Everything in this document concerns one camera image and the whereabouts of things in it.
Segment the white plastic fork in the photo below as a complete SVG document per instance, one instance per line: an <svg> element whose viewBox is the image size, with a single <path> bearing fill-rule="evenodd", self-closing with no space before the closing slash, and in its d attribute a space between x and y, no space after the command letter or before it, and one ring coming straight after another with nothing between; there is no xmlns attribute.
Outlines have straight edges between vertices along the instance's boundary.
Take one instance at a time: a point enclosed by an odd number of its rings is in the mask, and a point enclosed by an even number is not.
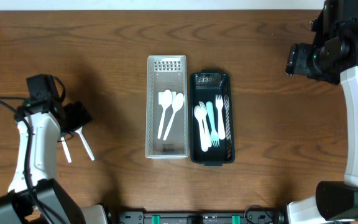
<svg viewBox="0 0 358 224"><path fill-rule="evenodd" d="M218 135L219 139L225 139L225 128L223 123L223 98L221 95L216 95L215 105L218 110Z"/></svg>
<svg viewBox="0 0 358 224"><path fill-rule="evenodd" d="M199 102L199 105L203 112L203 126L204 126L204 131L205 131L205 136L206 136L206 145L207 145L207 147L211 147L212 142L211 142L211 137L210 137L208 124L207 124L207 120L206 120L206 115L207 115L206 105L202 101Z"/></svg>

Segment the white plastic spoon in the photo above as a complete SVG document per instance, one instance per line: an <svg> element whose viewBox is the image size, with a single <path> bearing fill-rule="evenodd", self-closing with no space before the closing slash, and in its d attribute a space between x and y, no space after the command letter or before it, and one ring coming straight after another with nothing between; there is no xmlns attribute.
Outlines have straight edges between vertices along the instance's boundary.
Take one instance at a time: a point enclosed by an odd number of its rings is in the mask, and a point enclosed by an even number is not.
<svg viewBox="0 0 358 224"><path fill-rule="evenodd" d="M86 150L86 152L87 152L89 158L90 158L92 161L95 160L94 154L93 154L93 152L92 152L92 150L91 150L91 148L90 148L90 145L88 144L88 142L87 142L87 140L86 140L86 138L85 138L85 136L84 136L84 134L83 134L83 127L82 127L82 126L79 127L77 130L75 130L75 132L80 136L80 139L81 139L81 141L82 141L82 143L83 143L83 145L84 145L84 147L85 147L85 150Z"/></svg>
<svg viewBox="0 0 358 224"><path fill-rule="evenodd" d="M205 119L205 113L201 106L199 106L199 105L195 106L194 116L197 119L198 125L199 125L201 150L203 152L207 152L208 144L206 142L206 134L205 134L204 126L203 126L203 120Z"/></svg>
<svg viewBox="0 0 358 224"><path fill-rule="evenodd" d="M72 162L71 155L70 155L70 152L69 152L69 149L68 149L67 141L66 141L64 136L60 138L60 142L62 143L63 151L65 153L65 157L67 159L67 162L71 163Z"/></svg>
<svg viewBox="0 0 358 224"><path fill-rule="evenodd" d="M163 140L166 141L169 135L169 132L171 130L172 124L173 124L173 120L175 118L176 113L183 107L184 104L184 95L182 93L177 94L173 101L172 101L172 109L173 109L173 114L169 120L167 129L165 131Z"/></svg>

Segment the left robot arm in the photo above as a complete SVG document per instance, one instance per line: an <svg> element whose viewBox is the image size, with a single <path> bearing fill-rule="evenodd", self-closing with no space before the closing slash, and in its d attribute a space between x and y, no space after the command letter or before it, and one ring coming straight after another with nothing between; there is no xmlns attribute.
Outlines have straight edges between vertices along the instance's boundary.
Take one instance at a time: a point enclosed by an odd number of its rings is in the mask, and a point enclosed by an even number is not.
<svg viewBox="0 0 358 224"><path fill-rule="evenodd" d="M81 134L92 120L79 102L63 104L59 79L40 74L27 79L29 97L14 110L20 134L16 171L7 194L0 197L0 223L110 223L101 204L80 208L57 181L57 145L65 136Z"/></svg>

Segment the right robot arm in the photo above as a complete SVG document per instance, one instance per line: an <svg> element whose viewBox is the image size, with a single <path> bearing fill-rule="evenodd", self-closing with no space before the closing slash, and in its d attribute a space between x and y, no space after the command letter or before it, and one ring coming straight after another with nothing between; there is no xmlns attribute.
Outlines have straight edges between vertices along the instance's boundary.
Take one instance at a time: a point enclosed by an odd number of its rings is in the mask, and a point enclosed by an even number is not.
<svg viewBox="0 0 358 224"><path fill-rule="evenodd" d="M291 47L285 72L341 85L347 111L347 165L342 181L322 181L312 197L290 202L285 221L358 221L358 1L325 1L311 31L312 43Z"/></svg>

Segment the mint plastic fork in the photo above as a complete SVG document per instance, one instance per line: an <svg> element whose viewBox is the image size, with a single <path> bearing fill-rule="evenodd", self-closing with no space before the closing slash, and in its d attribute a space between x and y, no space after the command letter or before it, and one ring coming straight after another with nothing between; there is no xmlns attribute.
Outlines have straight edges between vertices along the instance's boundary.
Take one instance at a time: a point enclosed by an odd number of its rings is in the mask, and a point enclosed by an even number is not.
<svg viewBox="0 0 358 224"><path fill-rule="evenodd" d="M209 118L209 122L211 125L211 142L212 145L214 147L219 147L219 136L218 133L216 131L216 126L215 126L215 119L214 119L214 110L213 110L213 104L212 102L208 101L206 103L206 108L207 108L207 112L208 112L208 118Z"/></svg>

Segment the white plastic utensil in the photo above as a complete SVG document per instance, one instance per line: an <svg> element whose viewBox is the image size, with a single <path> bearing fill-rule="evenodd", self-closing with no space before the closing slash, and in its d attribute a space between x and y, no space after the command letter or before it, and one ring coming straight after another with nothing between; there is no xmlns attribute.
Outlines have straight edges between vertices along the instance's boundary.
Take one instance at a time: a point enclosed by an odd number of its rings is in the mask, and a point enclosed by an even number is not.
<svg viewBox="0 0 358 224"><path fill-rule="evenodd" d="M160 124L158 127L158 135L157 138L160 139L161 135L162 135L162 130L163 130L163 125L164 125L164 121L165 121L165 112L167 110L167 108L172 104L172 94L170 90L165 90L164 91L164 99L163 99L163 105L162 106L162 115L160 118Z"/></svg>

